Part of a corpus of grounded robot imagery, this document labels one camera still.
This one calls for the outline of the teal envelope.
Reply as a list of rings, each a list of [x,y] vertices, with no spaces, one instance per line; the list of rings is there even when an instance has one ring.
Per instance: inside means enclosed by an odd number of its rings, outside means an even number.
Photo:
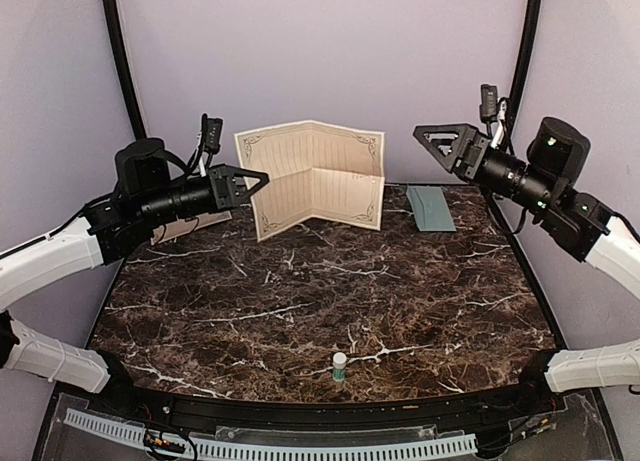
[[[456,227],[440,187],[410,185],[406,195],[420,232],[455,232]]]

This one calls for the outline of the beige lined letter paper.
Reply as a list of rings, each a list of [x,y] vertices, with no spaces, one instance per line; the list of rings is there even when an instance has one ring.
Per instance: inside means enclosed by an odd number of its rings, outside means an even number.
[[[379,230],[385,134],[305,120],[234,135],[242,168],[269,183],[251,196],[262,242],[311,218]]]

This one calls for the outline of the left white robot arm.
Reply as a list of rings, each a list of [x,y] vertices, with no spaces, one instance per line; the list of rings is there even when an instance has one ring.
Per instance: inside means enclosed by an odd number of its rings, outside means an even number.
[[[162,139],[137,140],[115,156],[114,190],[86,203],[60,227],[1,255],[1,366],[101,393],[120,417],[141,408],[110,354],[71,346],[13,317],[15,302],[58,280],[128,257],[156,229],[204,214],[235,209],[265,187],[264,172],[219,164],[197,173]]]

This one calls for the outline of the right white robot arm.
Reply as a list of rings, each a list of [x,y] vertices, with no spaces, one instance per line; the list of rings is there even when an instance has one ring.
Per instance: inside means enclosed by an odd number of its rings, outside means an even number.
[[[496,137],[469,124],[417,126],[413,136],[447,172],[513,201],[574,259],[638,295],[638,232],[623,215],[574,187],[591,147],[576,128],[554,117],[543,118],[526,160],[507,153]],[[547,350],[522,370],[510,405],[530,415],[549,393],[638,383],[638,341]]]

